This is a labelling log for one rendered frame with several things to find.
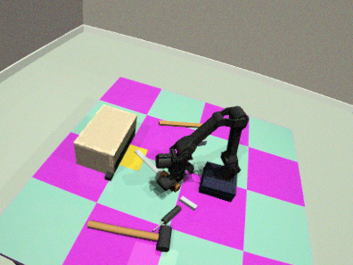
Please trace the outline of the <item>brown cylinder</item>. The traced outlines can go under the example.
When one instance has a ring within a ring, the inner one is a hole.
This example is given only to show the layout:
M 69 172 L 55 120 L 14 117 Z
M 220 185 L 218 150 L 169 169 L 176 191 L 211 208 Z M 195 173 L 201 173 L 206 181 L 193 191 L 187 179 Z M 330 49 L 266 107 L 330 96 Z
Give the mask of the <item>brown cylinder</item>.
M 168 173 L 163 170 L 163 171 L 160 171 L 159 169 L 156 169 L 156 166 L 151 162 L 149 161 L 138 149 L 134 151 L 158 176 L 168 176 Z M 171 189 L 176 192 L 180 189 L 180 184 L 175 181 L 176 184 L 174 186 L 171 187 Z

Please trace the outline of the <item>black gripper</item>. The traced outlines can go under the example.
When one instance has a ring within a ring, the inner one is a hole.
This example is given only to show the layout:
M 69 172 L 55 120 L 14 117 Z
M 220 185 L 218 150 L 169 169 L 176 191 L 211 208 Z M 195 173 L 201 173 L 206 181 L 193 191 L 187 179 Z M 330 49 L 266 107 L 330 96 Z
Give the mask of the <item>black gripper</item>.
M 170 175 L 168 176 L 160 176 L 157 178 L 157 184 L 164 190 L 167 191 L 169 190 L 172 186 L 176 184 L 175 181 L 179 182 L 183 178 L 187 177 L 185 174 L 185 170 L 188 170 L 189 174 L 191 174 L 194 171 L 194 166 L 187 161 L 187 164 L 183 170 L 177 170 L 174 168 L 174 166 L 171 168 L 171 171 L 168 171 Z

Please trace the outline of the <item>beige low cabinet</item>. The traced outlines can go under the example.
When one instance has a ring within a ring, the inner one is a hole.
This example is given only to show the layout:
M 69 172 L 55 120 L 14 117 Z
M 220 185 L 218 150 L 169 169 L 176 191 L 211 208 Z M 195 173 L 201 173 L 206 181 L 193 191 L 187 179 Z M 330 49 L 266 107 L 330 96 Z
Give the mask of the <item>beige low cabinet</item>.
M 110 182 L 119 165 L 139 170 L 143 160 L 134 151 L 145 156 L 148 150 L 129 145 L 136 119 L 137 114 L 103 104 L 74 140 L 77 165 L 106 174 Z

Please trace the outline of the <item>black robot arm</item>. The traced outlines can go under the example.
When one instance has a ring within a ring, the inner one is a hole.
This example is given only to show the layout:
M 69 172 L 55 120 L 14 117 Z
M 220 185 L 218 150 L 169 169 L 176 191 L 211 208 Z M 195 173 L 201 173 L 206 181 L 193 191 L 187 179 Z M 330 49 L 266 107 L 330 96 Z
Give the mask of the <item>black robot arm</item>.
M 229 115 L 228 118 L 224 118 Z M 230 135 L 227 149 L 222 152 L 222 165 L 220 178 L 234 182 L 234 176 L 241 171 L 238 165 L 237 150 L 242 130 L 247 127 L 249 117 L 241 106 L 226 107 L 220 112 L 214 112 L 212 116 L 198 127 L 191 135 L 180 138 L 169 148 L 169 153 L 158 153 L 155 156 L 156 169 L 168 169 L 174 166 L 177 170 L 183 170 L 187 161 L 193 160 L 192 154 L 197 145 L 219 127 L 230 127 Z M 176 153 L 177 151 L 177 153 Z

